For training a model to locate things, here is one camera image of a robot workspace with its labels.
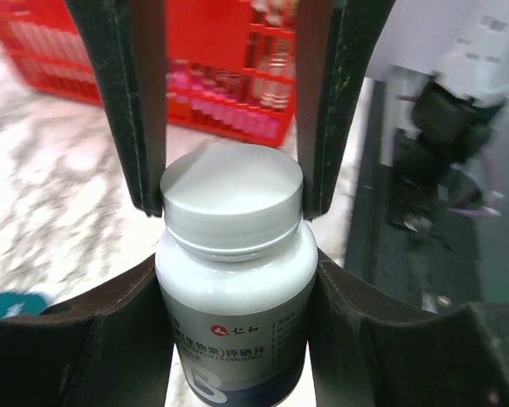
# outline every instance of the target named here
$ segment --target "teal object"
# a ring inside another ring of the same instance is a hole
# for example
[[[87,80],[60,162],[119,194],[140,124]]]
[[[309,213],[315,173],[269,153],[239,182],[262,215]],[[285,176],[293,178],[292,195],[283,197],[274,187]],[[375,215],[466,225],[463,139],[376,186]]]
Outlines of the teal object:
[[[48,301],[37,293],[0,293],[0,319],[16,315],[39,315]]]

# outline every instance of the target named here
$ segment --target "red logo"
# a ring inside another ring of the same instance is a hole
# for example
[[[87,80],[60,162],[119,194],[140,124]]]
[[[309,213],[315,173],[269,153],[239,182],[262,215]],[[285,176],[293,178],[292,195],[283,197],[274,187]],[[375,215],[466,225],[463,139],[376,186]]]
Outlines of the red logo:
[[[213,325],[211,327],[211,331],[217,337],[225,337],[226,335],[228,335],[228,330],[224,326],[220,326],[220,325]]]

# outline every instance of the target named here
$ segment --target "red plastic crate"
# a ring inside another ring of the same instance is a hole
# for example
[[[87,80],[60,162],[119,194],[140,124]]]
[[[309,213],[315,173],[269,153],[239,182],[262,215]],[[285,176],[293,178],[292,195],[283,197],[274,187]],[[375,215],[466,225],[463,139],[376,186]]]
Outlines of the red plastic crate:
[[[295,110],[298,0],[164,0],[168,122],[279,147]],[[63,0],[0,0],[0,42],[31,87],[101,104]]]

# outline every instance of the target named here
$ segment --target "white pill bottle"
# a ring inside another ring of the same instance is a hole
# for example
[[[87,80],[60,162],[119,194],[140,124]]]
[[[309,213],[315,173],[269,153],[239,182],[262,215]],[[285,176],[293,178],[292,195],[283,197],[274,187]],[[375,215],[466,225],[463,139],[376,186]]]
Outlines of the white pill bottle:
[[[208,405],[277,405],[301,376],[318,258],[302,186],[287,154],[239,143],[162,176],[157,277],[185,377]]]

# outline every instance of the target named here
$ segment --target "marble floor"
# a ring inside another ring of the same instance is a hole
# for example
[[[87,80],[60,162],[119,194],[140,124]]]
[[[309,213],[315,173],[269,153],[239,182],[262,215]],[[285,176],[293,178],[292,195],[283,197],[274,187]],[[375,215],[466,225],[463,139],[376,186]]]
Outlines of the marble floor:
[[[371,83],[366,80],[329,213],[310,225],[342,263]],[[168,126],[168,163],[229,142]],[[282,147],[295,155],[292,126]],[[148,257],[164,230],[131,205],[103,111],[25,88],[0,51],[0,291],[44,291],[62,301]],[[166,406],[196,406],[177,358]],[[309,363],[284,405],[315,406]]]

